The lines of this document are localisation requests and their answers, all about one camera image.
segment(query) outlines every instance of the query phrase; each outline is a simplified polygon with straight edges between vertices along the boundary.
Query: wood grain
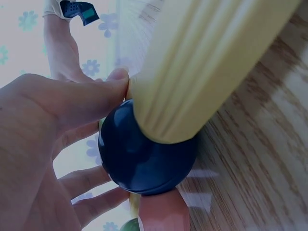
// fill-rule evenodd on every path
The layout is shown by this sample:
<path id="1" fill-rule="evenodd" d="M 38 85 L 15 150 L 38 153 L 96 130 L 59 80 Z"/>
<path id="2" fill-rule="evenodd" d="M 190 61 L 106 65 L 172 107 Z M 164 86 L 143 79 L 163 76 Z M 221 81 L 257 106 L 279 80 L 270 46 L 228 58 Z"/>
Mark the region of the wood grain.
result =
<path id="1" fill-rule="evenodd" d="M 200 139 L 192 231 L 308 230 L 308 1 Z"/>

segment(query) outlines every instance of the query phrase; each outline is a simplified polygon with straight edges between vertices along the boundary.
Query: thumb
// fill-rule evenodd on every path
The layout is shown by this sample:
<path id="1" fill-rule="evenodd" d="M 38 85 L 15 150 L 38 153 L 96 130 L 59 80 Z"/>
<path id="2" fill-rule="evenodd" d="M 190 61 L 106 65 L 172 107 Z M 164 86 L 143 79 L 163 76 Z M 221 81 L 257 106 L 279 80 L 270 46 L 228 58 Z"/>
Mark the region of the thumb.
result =
<path id="1" fill-rule="evenodd" d="M 68 83 L 64 104 L 56 114 L 61 130 L 80 127 L 106 117 L 119 106 L 128 90 L 128 73 L 116 69 L 106 82 Z"/>

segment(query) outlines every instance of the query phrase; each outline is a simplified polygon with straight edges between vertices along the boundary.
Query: hand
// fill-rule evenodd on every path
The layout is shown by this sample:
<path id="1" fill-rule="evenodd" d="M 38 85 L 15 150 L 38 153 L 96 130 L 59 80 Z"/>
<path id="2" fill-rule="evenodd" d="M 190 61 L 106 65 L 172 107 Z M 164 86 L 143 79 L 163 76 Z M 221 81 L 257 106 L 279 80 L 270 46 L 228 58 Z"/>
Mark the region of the hand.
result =
<path id="1" fill-rule="evenodd" d="M 116 188 L 72 205 L 78 195 L 108 182 L 102 167 L 57 179 L 53 159 L 97 132 L 97 121 L 122 103 L 128 74 L 106 82 L 73 83 L 23 75 L 0 89 L 0 230 L 78 231 L 127 200 Z"/>
<path id="2" fill-rule="evenodd" d="M 79 64 L 78 46 L 70 33 L 69 22 L 54 14 L 44 17 L 44 40 L 51 77 L 77 83 L 91 82 Z"/>

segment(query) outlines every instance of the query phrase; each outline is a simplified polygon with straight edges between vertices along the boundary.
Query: green ball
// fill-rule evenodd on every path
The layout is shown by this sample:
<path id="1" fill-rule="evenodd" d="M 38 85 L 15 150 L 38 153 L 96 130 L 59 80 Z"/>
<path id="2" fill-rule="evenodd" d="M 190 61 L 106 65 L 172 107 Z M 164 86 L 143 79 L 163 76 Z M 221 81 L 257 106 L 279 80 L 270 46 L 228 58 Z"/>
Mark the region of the green ball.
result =
<path id="1" fill-rule="evenodd" d="M 126 222 L 120 231 L 140 231 L 138 218 Z"/>

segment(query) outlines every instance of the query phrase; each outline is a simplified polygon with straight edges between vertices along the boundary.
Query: dark blue ball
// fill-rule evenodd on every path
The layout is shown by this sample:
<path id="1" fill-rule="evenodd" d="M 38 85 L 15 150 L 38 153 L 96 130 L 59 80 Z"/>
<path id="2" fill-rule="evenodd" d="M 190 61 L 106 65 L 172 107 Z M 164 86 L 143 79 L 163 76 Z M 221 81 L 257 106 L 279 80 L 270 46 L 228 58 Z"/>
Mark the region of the dark blue ball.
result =
<path id="1" fill-rule="evenodd" d="M 197 154 L 197 137 L 160 144 L 143 135 L 125 101 L 105 119 L 99 135 L 103 167 L 123 189 L 141 195 L 172 190 L 190 172 Z"/>

